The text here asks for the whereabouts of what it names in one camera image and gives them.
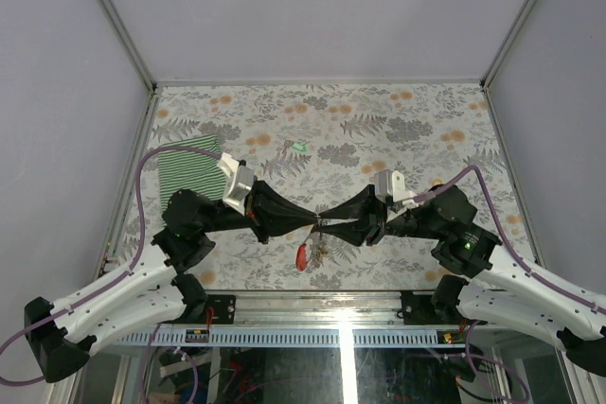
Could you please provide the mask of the green striped cloth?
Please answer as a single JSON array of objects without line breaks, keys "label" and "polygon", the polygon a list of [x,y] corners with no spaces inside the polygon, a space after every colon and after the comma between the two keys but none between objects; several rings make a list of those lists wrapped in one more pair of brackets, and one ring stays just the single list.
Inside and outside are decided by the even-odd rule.
[{"label": "green striped cloth", "polygon": [[158,154],[158,173],[161,212],[168,208],[170,197],[181,189],[212,201],[223,196],[225,176],[212,157],[190,151],[164,151]]}]

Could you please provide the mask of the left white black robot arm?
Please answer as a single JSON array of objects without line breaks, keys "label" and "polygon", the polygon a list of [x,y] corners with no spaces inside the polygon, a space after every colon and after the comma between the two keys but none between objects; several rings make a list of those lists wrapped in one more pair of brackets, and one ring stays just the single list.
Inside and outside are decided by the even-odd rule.
[{"label": "left white black robot arm", "polygon": [[107,345],[139,329],[205,318],[208,297],[190,269],[214,248],[209,234],[249,229],[265,243],[317,220],[263,181],[253,182],[235,202],[180,189],[162,218],[164,228],[113,271],[61,299],[38,297],[25,306],[26,339],[43,381],[72,376]]}]

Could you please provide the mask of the grey red key ring holder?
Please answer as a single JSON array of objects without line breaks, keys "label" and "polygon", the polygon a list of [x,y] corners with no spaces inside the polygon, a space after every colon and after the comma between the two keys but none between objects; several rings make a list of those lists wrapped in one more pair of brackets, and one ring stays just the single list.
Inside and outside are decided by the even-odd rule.
[{"label": "grey red key ring holder", "polygon": [[322,232],[322,225],[316,224],[298,246],[295,267],[299,272],[319,267],[328,254],[328,246]]}]

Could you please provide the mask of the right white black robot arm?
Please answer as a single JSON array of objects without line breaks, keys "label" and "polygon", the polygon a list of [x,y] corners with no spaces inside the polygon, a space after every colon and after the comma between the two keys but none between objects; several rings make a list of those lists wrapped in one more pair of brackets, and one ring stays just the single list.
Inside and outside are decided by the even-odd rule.
[{"label": "right white black robot arm", "polygon": [[474,223],[476,208],[454,185],[403,199],[370,185],[320,214],[317,231],[354,245],[383,237],[431,239],[432,257],[451,273],[432,299],[442,323],[466,319],[504,325],[549,343],[575,365],[605,374],[605,297],[519,256],[503,232]]}]

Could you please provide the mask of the aluminium front rail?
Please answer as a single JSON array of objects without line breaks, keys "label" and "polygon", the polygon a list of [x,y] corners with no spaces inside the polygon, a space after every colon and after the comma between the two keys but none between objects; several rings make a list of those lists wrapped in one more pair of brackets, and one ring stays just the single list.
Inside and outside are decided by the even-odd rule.
[{"label": "aluminium front rail", "polygon": [[460,348],[476,317],[488,330],[556,342],[558,325],[501,290],[475,290],[471,312],[441,319],[429,291],[241,291],[209,293],[191,322],[177,320],[175,289],[151,290],[93,324],[90,353],[112,345],[166,347]]}]

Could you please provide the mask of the green key tag centre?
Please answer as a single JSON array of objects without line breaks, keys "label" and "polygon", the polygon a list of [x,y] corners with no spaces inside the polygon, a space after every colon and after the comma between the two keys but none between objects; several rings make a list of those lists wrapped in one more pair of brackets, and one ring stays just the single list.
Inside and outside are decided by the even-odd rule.
[{"label": "green key tag centre", "polygon": [[296,142],[296,141],[286,141],[284,143],[285,147],[287,149],[293,149],[296,150],[298,152],[306,152],[307,151],[307,147],[304,143],[300,143],[300,142]]}]

